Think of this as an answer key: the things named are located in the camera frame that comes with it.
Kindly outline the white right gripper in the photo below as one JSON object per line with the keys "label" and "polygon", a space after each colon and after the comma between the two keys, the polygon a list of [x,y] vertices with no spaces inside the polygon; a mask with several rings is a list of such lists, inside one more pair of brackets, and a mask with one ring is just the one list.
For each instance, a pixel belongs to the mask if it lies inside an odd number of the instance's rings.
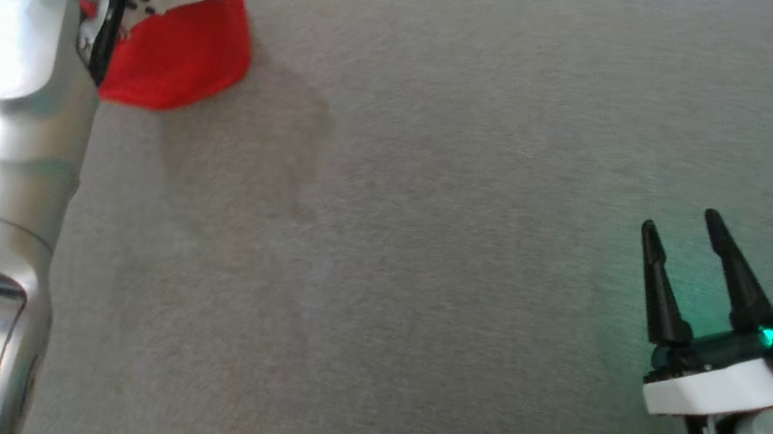
{"label": "white right gripper", "polygon": [[706,417],[773,407],[773,304],[722,214],[711,208],[704,218],[721,260],[735,331],[692,344],[693,329],[672,290],[656,224],[641,225],[646,336],[655,346],[670,346],[655,350],[656,366],[644,379],[643,399],[653,416]]}

